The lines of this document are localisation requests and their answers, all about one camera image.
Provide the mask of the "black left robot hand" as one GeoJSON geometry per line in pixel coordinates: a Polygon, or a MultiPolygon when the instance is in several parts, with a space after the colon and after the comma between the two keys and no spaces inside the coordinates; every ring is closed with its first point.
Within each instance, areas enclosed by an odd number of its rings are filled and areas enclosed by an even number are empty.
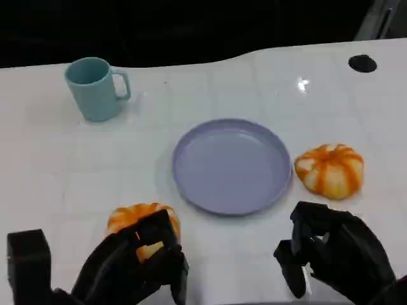
{"type": "Polygon", "coordinates": [[[168,285],[174,302],[185,304],[188,270],[168,212],[160,210],[106,237],[71,293],[83,304],[138,304],[168,285]]]}

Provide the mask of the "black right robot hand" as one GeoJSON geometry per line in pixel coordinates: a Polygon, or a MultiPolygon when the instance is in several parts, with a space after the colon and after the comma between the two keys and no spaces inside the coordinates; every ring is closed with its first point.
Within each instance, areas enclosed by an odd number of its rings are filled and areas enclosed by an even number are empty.
{"type": "Polygon", "coordinates": [[[397,282],[389,258],[372,230],[350,212],[299,201],[290,215],[291,239],[273,256],[292,292],[300,299],[307,286],[303,268],[354,304],[368,304],[397,282]]]}

